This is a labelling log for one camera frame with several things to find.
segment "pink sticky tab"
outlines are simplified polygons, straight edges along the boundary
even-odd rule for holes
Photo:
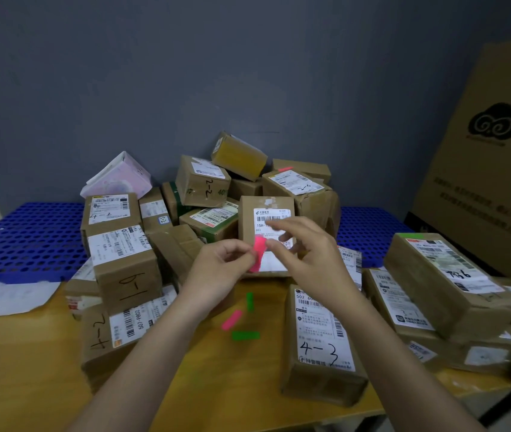
[[[242,317],[241,309],[236,309],[234,313],[231,314],[231,317],[224,321],[222,324],[222,329],[225,331],[230,330]]]
[[[249,269],[252,273],[257,273],[259,271],[259,267],[261,266],[261,258],[264,256],[265,252],[265,238],[261,235],[256,235],[254,240],[254,250],[257,253],[257,259],[255,260],[255,264],[253,264],[252,268]]]

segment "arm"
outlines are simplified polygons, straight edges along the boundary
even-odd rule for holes
[[[280,242],[266,245],[285,265],[298,285],[344,325],[369,380],[396,431],[485,430],[419,362],[349,276],[335,240],[312,220],[292,217],[267,222],[292,236],[290,252]],[[295,252],[305,250],[302,260]]]
[[[178,297],[68,431],[147,431],[196,327],[255,260],[251,246],[237,239],[205,245]]]

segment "person's right hand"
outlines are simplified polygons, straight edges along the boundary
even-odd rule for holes
[[[266,224],[274,230],[285,230],[279,241],[267,239],[265,244],[311,297],[330,307],[330,300],[340,297],[336,294],[338,291],[353,289],[359,292],[341,258],[336,240],[314,221],[306,217],[289,217],[266,221]],[[281,242],[291,237],[297,242],[288,250]],[[307,254],[299,260],[296,253],[301,250],[306,250]]]

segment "table top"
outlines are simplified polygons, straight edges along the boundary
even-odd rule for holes
[[[244,313],[234,329],[258,331],[261,337],[232,341],[219,326],[234,309],[246,309],[249,291],[255,311]],[[286,292],[287,283],[279,280],[236,286],[237,304],[198,327],[152,431],[260,431],[383,413],[371,385],[351,408],[280,394]],[[0,317],[0,430],[61,430],[90,400],[79,368],[79,329],[63,285],[46,305]],[[460,398],[511,388],[505,378],[466,371],[446,369],[437,377]]]

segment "wall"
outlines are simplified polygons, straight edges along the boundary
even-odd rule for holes
[[[0,210],[158,181],[225,128],[402,217],[511,0],[0,0]]]

